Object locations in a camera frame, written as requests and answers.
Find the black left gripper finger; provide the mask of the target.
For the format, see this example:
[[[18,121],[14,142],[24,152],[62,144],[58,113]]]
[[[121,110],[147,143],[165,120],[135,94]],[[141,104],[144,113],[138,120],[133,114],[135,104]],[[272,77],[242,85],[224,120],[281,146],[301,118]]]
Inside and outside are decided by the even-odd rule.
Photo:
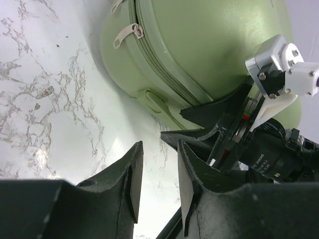
[[[1,180],[3,239],[131,239],[138,222],[143,144],[72,185],[65,180]]]

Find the green hard-shell suitcase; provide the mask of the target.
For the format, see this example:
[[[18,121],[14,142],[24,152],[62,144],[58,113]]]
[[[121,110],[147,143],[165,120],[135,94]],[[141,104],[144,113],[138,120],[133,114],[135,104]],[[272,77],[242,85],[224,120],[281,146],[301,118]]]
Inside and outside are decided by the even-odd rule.
[[[223,97],[246,78],[266,40],[292,42],[283,0],[116,0],[100,35],[111,79],[173,130],[180,111]]]

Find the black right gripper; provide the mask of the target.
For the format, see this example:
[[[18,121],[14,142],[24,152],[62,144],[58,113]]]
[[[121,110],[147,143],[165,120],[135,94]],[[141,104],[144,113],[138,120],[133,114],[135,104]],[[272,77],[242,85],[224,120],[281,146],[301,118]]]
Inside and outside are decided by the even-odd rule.
[[[211,127],[160,133],[178,151],[184,235],[316,239],[318,183],[286,182],[319,180],[319,145],[301,139],[296,128],[285,130],[275,119],[253,128],[264,99],[249,98],[251,88],[242,83],[217,100],[180,111],[184,119]],[[212,168],[201,159],[209,159]],[[236,162],[286,184],[241,184],[219,172],[229,172]]]

